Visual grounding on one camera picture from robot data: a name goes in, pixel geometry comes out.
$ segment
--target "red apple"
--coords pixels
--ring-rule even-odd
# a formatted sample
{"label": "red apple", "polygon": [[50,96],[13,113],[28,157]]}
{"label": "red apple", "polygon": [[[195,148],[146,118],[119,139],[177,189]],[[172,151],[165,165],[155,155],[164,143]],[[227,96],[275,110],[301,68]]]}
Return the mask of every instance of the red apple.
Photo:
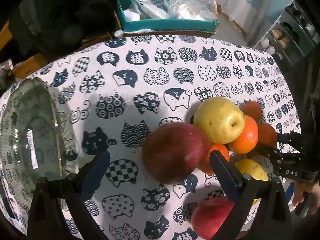
{"label": "red apple", "polygon": [[198,203],[191,215],[193,230],[199,237],[211,240],[230,214],[234,204],[227,197],[217,197]]}
{"label": "red apple", "polygon": [[142,145],[142,161],[150,175],[163,184],[183,181],[210,149],[210,139],[185,122],[162,125]]}

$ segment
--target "orange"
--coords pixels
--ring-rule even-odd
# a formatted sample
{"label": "orange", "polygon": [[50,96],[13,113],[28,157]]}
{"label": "orange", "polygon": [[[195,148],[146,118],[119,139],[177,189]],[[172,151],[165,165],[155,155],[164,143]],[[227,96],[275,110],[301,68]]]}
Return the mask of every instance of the orange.
{"label": "orange", "polygon": [[246,115],[245,126],[242,133],[237,139],[228,144],[230,150],[238,154],[250,152],[257,144],[258,134],[256,121],[252,117]]}
{"label": "orange", "polygon": [[244,105],[242,112],[245,115],[251,116],[256,122],[259,122],[262,117],[262,108],[256,101],[247,102]]}
{"label": "orange", "polygon": [[212,144],[209,152],[206,155],[204,155],[202,161],[200,162],[200,164],[198,166],[199,170],[203,171],[206,174],[210,174],[210,175],[214,174],[214,172],[211,169],[210,164],[209,164],[210,153],[213,150],[219,150],[227,161],[230,160],[229,151],[223,144],[219,144],[219,143]]}
{"label": "orange", "polygon": [[268,124],[266,122],[259,123],[258,130],[258,142],[269,145],[271,147],[277,147],[277,133],[271,124]]}

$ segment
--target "circle pattern cat print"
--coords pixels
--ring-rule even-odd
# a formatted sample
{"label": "circle pattern cat print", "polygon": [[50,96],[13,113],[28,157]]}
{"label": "circle pattern cat print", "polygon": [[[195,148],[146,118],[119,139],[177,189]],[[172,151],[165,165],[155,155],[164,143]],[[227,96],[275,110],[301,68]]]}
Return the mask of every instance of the circle pattern cat print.
{"label": "circle pattern cat print", "polygon": [[[197,202],[223,196],[217,178],[195,169],[183,182],[163,185],[145,170],[141,146],[163,124],[190,122],[205,99],[225,97],[240,108],[257,101],[263,108],[260,122],[280,133],[300,132],[292,95],[271,55],[227,41],[184,35],[111,40],[52,62],[29,77],[44,81],[59,112],[62,137],[70,145],[69,172],[78,172],[98,152],[108,150],[111,155],[100,188],[85,202],[109,239],[201,239],[190,215]],[[0,99],[1,116],[14,89]],[[279,143],[278,148],[295,151]],[[269,159],[258,161],[271,179]],[[14,189],[7,191],[16,218],[9,218],[2,199],[0,209],[26,233],[28,214],[17,205]],[[71,233],[81,238],[65,203],[63,214]]]}

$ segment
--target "teal box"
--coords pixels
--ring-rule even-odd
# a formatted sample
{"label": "teal box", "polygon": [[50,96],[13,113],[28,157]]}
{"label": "teal box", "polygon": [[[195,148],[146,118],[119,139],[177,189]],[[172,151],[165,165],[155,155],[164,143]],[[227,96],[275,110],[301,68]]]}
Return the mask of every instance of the teal box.
{"label": "teal box", "polygon": [[123,11],[128,9],[131,3],[131,0],[117,0],[118,16],[124,32],[151,29],[155,31],[192,30],[214,33],[220,24],[218,20],[198,21],[184,19],[147,19],[127,22]]}

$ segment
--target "pipe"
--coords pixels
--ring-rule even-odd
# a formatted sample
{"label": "pipe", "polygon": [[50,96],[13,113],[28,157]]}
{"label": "pipe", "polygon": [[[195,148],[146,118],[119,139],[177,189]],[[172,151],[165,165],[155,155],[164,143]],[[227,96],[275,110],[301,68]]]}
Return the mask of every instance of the pipe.
{"label": "pipe", "polygon": [[270,1],[271,0],[262,0],[261,6],[253,18],[249,32],[244,38],[244,40],[248,43],[249,46],[254,45],[256,42],[258,31],[266,17]]}

